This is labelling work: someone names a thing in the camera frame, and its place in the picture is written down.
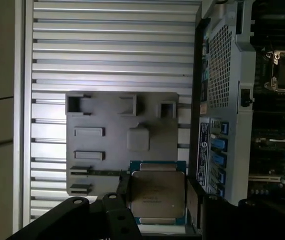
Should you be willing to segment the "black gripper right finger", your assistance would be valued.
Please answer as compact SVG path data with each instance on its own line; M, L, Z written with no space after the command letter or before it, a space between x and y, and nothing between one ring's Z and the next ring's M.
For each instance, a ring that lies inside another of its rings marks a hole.
M236 205L186 179L188 223L203 240L285 240L285 190L252 195Z

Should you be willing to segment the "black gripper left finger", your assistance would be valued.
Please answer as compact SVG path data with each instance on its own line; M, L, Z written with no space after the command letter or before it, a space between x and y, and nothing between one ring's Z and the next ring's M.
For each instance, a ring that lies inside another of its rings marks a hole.
M130 175L122 172L115 192L90 202L85 197L66 199L26 225L11 240L140 240L141 232L127 207Z

